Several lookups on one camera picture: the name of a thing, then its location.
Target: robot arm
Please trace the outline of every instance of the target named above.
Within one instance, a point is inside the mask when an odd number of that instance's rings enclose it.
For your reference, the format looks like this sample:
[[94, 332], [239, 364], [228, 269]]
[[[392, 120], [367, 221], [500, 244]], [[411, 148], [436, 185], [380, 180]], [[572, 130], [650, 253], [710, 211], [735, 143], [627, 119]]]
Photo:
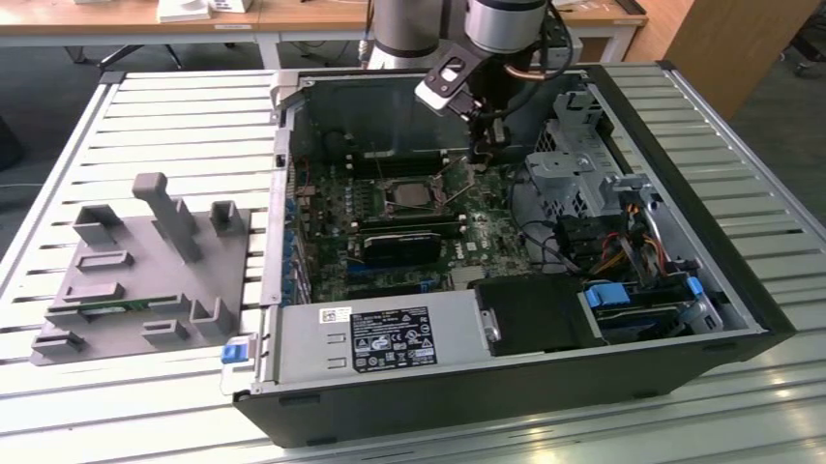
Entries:
[[[549, 23], [548, 11], [556, 24]], [[561, 31], [569, 53], [565, 64], [547, 73], [552, 30]], [[540, 70], [525, 71], [537, 50]], [[433, 111], [449, 111], [468, 124], [471, 162], [487, 162], [509, 144], [504, 118], [528, 102], [540, 82], [565, 70], [571, 57], [569, 33], [549, 0], [468, 0], [464, 37], [427, 73], [415, 94]], [[528, 89], [525, 80], [533, 82]]]

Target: table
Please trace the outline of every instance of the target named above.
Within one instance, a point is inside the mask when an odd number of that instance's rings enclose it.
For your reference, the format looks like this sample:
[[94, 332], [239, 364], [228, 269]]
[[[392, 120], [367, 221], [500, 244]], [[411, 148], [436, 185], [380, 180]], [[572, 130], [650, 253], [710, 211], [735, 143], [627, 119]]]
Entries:
[[[612, 0], [588, 0], [561, 8], [565, 25], [585, 42], [603, 39], [604, 49], [583, 57], [612, 63], [621, 61], [637, 27], [647, 18], [627, 14]], [[335, 0], [267, 0], [260, 9], [256, 41], [264, 68], [281, 68], [276, 45], [295, 41], [357, 41], [364, 35], [365, 7]]]
[[[128, 197], [129, 179], [146, 165], [166, 172], [169, 192], [190, 211], [229, 198], [255, 209], [241, 331], [260, 322], [271, 73], [128, 74], [121, 84], [97, 87], [0, 262], [0, 455], [56, 463], [822, 462], [826, 231], [676, 72], [651, 65], [608, 72], [802, 331], [795, 337], [666, 396], [293, 450], [276, 448], [229, 405], [218, 348], [28, 364], [76, 242], [66, 224], [80, 205], [98, 201], [120, 216], [145, 214]], [[639, 169], [621, 134], [615, 141]]]
[[[245, 14], [213, 13], [200, 21], [158, 24], [157, 0], [4, 0], [0, 46], [257, 43], [265, 69], [280, 69], [276, 44], [361, 39], [365, 6], [335, 0], [255, 0]], [[580, 39], [607, 40], [603, 61], [621, 61], [633, 32], [645, 23], [612, 0], [588, 0], [563, 15]]]
[[160, 24], [157, 0], [112, 0], [74, 5], [72, 0], [4, 0], [0, 46], [209, 44], [255, 41], [260, 2], [244, 14]]

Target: wooden table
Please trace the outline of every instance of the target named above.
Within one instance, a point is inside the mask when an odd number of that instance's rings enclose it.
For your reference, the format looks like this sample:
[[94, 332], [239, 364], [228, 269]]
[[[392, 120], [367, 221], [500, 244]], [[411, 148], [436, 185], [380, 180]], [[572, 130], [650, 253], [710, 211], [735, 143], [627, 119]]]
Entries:
[[[621, 61], [645, 16], [627, 14], [613, 0], [587, 0], [560, 10], [565, 25], [583, 41], [581, 61]], [[264, 0], [256, 29], [264, 67], [280, 69], [279, 42], [359, 40], [365, 16], [364, 5], [335, 0]]]
[[[276, 45], [361, 38], [365, 6], [335, 0], [255, 0], [245, 14], [213, 13], [206, 20], [158, 24], [157, 0], [112, 0], [74, 5], [72, 0], [0, 0], [0, 46], [257, 43], [267, 69], [280, 69]], [[636, 28], [647, 19], [612, 0], [563, 8], [573, 34], [585, 43], [583, 58], [620, 61]], [[588, 54], [588, 41], [604, 49]]]

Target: sticker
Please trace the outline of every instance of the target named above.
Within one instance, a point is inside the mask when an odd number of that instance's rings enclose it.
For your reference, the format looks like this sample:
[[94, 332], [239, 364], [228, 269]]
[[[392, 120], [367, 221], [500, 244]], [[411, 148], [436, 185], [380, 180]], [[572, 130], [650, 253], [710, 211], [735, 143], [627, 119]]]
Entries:
[[319, 309], [319, 322], [321, 324], [331, 324], [332, 322], [347, 322], [349, 320], [349, 313], [352, 307], [323, 307]]
[[436, 363], [425, 306], [351, 314], [349, 331], [359, 373]]
[[225, 30], [247, 30], [247, 29], [252, 29], [253, 26], [251, 24], [216, 24], [216, 29], [218, 31], [225, 31]]

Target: warning label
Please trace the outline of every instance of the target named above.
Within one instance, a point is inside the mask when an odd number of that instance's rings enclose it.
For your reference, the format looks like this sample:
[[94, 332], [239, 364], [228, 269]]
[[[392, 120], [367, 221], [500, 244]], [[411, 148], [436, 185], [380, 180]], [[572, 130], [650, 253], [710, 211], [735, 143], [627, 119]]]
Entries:
[[357, 372], [376, 372], [436, 363], [436, 346], [427, 307], [349, 315], [352, 364]]

